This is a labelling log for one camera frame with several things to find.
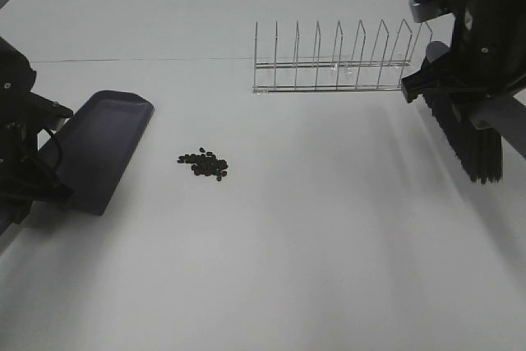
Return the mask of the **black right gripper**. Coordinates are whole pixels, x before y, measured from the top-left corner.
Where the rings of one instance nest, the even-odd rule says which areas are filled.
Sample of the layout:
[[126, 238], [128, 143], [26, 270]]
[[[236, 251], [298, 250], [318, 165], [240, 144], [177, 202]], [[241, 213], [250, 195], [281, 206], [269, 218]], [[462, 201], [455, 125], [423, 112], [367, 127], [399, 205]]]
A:
[[[425, 59], [417, 72], [401, 80], [401, 91], [407, 103], [420, 95], [447, 93], [448, 132], [466, 123], [491, 130], [488, 121], [473, 121], [473, 113], [494, 97], [499, 83], [525, 72], [525, 0], [468, 0], [454, 18], [450, 64]], [[450, 83], [451, 77], [457, 84]]]

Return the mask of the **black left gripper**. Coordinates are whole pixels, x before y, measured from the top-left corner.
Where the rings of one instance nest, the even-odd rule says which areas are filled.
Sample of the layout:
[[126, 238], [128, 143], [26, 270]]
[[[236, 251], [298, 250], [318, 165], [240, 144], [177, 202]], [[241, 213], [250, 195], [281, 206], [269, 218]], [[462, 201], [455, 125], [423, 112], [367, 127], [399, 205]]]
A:
[[26, 118], [27, 95], [1, 99], [1, 222], [18, 224], [33, 202], [67, 206], [74, 190], [57, 180], [54, 170], [40, 157], [40, 131]]

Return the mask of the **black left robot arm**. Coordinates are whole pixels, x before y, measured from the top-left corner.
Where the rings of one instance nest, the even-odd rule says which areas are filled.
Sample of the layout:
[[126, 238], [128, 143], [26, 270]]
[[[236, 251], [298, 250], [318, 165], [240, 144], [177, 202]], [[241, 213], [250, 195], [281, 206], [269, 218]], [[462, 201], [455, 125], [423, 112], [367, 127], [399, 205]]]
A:
[[58, 139], [72, 110], [32, 92], [37, 72], [1, 40], [1, 222], [19, 224], [34, 202], [63, 204], [72, 195], [58, 176], [64, 150]]

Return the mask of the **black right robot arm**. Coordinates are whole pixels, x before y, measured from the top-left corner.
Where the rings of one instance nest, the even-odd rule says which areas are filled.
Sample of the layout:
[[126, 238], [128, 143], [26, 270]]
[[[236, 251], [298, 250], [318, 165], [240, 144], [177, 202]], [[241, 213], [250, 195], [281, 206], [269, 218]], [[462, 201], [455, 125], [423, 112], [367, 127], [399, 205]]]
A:
[[407, 102], [442, 95], [465, 112], [525, 87], [525, 0], [409, 0], [417, 23], [451, 14], [450, 44], [401, 81]]

